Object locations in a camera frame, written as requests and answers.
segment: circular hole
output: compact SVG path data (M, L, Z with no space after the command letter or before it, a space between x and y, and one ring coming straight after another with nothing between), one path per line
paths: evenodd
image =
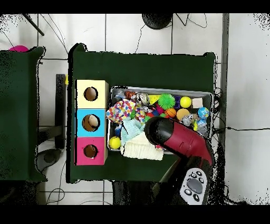
M88 158L94 158L94 157L96 157L96 155L98 153L98 149L94 145L87 145L83 149L83 153Z
M88 132L94 132L99 128L100 120L94 114L86 115L82 120L82 126Z
M88 101L95 101L98 98L98 91L94 87L88 87L83 93L84 97Z

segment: pink box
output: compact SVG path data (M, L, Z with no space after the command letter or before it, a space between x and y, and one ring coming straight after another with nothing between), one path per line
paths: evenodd
M86 157L84 148L87 145L94 145L98 152L94 158ZM108 156L105 137L77 137L77 163L75 165L104 165Z

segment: controller button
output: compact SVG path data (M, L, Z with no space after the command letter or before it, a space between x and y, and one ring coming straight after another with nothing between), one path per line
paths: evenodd
M191 176L192 178L197 178L197 175L196 175L195 173L192 173L190 176Z
M199 202L199 201L200 201L199 196L198 196L198 195L196 195L196 194L193 194L193 198L194 198L194 200L195 200L195 201L197 201L197 202Z
M199 178L199 182L204 183L204 179L203 178Z
M202 173L200 171L196 172L199 176L202 176Z
M188 196L191 196L192 195L192 192L188 189L185 189L184 193Z
M190 179L187 182L188 187L197 194L201 194L203 192L203 186L197 179Z

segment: colorful box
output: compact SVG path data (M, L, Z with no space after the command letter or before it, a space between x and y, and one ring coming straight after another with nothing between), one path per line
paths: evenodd
M104 165L108 156L105 137L78 137L77 138L77 163L76 165ZM94 158L87 157L84 149L86 146L94 146L98 152Z
M75 165L104 165L108 84L104 80L75 80Z
M107 108L109 86L104 80L76 80L78 108ZM96 99L89 101L85 98L87 89L96 91Z
M99 126L95 131L88 132L83 128L83 118L87 115L95 115L99 120ZM77 137L105 137L106 120L105 109L78 109L77 110Z

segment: yellow box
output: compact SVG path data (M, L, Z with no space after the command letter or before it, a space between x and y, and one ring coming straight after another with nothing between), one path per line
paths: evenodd
M104 80L78 79L76 85L78 109L107 108L109 86Z

